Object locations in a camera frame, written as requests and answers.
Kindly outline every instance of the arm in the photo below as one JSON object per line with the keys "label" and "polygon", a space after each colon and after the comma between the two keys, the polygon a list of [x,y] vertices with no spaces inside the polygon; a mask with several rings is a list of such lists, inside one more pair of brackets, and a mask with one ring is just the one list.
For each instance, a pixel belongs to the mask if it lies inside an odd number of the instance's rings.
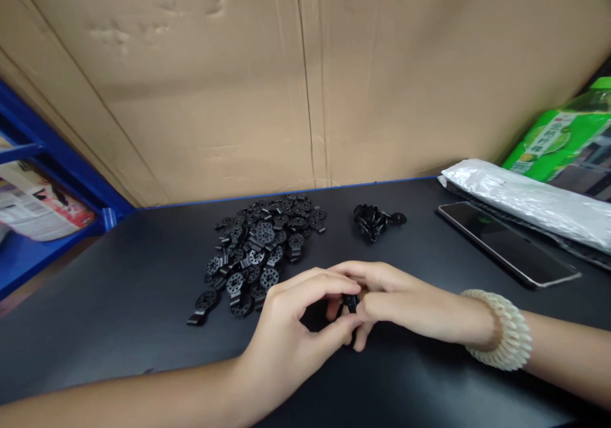
{"label": "arm", "polygon": [[533,339],[524,370],[611,411],[611,332],[522,314]]}
{"label": "arm", "polygon": [[[362,351],[377,321],[391,321],[423,336],[494,349],[500,325],[486,303],[431,286],[382,262],[348,261],[329,270],[364,287],[356,309],[364,321],[356,333]],[[329,303],[327,317],[339,301]],[[530,328],[532,352],[525,371],[611,410],[611,332],[521,312]]]}
{"label": "arm", "polygon": [[323,297],[357,294],[345,276],[312,269],[269,290],[238,358],[209,366],[82,385],[0,407],[0,426],[246,427],[278,407],[360,325],[356,315],[314,333],[301,324]]}

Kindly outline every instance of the cardboard wall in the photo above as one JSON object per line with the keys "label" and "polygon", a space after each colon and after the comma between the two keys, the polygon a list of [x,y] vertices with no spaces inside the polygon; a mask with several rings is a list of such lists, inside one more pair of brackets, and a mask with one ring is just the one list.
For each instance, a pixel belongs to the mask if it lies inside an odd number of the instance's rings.
{"label": "cardboard wall", "polygon": [[134,204],[500,160],[611,0],[0,0],[0,75]]}

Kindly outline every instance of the forearm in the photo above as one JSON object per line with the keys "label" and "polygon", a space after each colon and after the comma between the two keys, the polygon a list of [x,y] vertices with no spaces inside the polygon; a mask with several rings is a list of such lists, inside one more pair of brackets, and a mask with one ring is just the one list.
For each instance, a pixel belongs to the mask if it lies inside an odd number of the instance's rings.
{"label": "forearm", "polygon": [[[462,298],[460,343],[493,350],[502,326],[486,303]],[[532,351],[523,370],[611,410],[611,332],[521,311]]]}
{"label": "forearm", "polygon": [[524,370],[611,410],[611,332],[522,314],[533,340]]}
{"label": "forearm", "polygon": [[1,426],[22,428],[245,427],[263,415],[244,404],[239,359],[108,380],[0,407]]}

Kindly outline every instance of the white spiral bracelet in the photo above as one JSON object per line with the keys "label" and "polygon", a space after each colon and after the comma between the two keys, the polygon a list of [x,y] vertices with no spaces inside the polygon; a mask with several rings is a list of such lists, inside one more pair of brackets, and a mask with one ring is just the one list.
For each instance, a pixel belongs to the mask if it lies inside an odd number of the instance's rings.
{"label": "white spiral bracelet", "polygon": [[526,325],[524,316],[517,307],[503,296],[482,290],[466,290],[461,296],[480,299],[488,304],[494,310],[503,330],[500,343],[494,350],[483,352],[467,346],[467,351],[475,359],[489,366],[504,371],[521,369],[530,358],[532,339],[528,335],[530,329]]}

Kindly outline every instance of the small pile of black clips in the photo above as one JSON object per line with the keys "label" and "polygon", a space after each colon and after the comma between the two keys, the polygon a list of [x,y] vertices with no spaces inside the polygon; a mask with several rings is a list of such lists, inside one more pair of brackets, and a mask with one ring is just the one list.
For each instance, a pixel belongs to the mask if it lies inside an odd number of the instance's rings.
{"label": "small pile of black clips", "polygon": [[204,277],[212,289],[198,298],[187,324],[202,325],[223,289],[236,318],[248,316],[253,308],[260,311],[267,291],[280,279],[285,259],[301,258],[306,238],[313,231],[326,231],[326,217],[326,211],[312,206],[305,194],[295,194],[259,200],[217,223],[215,229],[223,230],[216,246],[220,254],[208,262]]}
{"label": "small pile of black clips", "polygon": [[355,223],[358,230],[372,243],[377,240],[378,235],[386,230],[389,222],[403,225],[407,222],[407,218],[403,213],[389,215],[373,205],[362,204],[355,208]]}

